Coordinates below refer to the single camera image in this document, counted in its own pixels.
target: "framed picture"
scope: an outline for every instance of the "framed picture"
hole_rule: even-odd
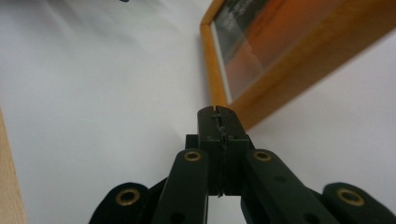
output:
[[[391,0],[214,0],[201,22],[212,104],[248,129],[395,26]]]

